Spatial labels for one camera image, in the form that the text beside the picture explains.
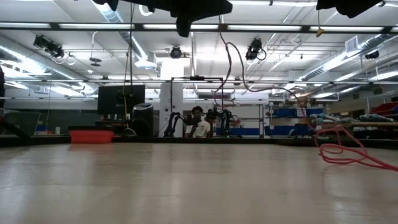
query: computer monitor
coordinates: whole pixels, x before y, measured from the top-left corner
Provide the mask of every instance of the computer monitor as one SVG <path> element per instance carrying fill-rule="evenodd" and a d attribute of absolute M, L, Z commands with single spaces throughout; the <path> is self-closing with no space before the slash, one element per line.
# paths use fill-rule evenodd
<path fill-rule="evenodd" d="M 98 90 L 98 114 L 124 114 L 123 86 L 101 86 Z M 124 87 L 127 113 L 139 103 L 145 103 L 145 85 Z"/>

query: red cable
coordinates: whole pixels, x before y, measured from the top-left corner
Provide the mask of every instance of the red cable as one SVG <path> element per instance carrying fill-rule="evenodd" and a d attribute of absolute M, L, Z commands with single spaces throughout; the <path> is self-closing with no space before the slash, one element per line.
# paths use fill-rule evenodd
<path fill-rule="evenodd" d="M 350 139 L 352 139 L 354 142 L 356 142 L 360 146 L 361 150 L 350 149 L 348 147 L 342 146 L 341 139 L 340 139 L 340 131 L 344 132 Z M 321 133 L 326 133 L 326 132 L 335 132 L 337 135 L 338 144 L 326 143 L 326 144 L 322 144 L 321 146 L 319 146 L 318 135 Z M 328 162 L 331 164 L 339 164 L 339 165 L 347 165 L 347 164 L 352 164 L 352 163 L 357 162 L 359 164 L 369 166 L 369 167 L 375 167 L 375 168 L 380 168 L 380 169 L 389 169 L 389 170 L 394 170 L 394 171 L 398 172 L 397 166 L 390 165 L 386 162 L 376 159 L 375 157 L 370 156 L 368 154 L 367 150 L 365 149 L 365 147 L 363 146 L 363 144 L 359 140 L 354 138 L 354 136 L 351 133 L 349 133 L 347 130 L 345 130 L 345 128 L 342 127 L 342 125 L 337 125 L 334 128 L 320 130 L 315 134 L 314 138 L 315 138 L 315 145 L 317 145 L 317 147 L 319 148 L 319 155 L 322 157 L 322 159 L 325 162 Z M 327 149 L 338 149 L 338 151 L 330 151 Z M 342 154 L 344 151 L 355 152 L 355 153 L 359 154 L 360 156 L 362 156 L 362 158 L 360 158 L 360 159 L 332 158 L 332 157 L 328 157 L 327 155 L 325 155 L 325 153 Z"/>

